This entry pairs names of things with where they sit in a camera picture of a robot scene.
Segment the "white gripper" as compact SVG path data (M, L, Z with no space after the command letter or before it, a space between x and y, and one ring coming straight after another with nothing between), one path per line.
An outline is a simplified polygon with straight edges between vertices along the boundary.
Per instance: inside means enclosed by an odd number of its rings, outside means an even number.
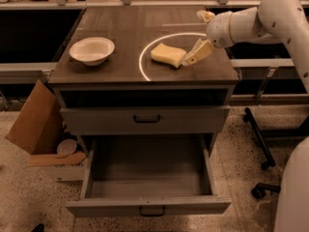
M214 46L225 48L232 46L233 40L230 35L231 12L215 15L210 11L198 11L197 16L207 23L206 34L208 40L199 39L193 48L183 57L182 64L190 66L196 64L212 54Z

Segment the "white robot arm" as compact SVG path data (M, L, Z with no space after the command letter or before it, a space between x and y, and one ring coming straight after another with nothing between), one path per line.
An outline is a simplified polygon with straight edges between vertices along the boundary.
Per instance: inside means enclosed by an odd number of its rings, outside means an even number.
M299 0L261 0L239 12L199 11L211 45L285 46L309 93L309 23ZM309 232L309 136L293 149L283 172L273 232Z

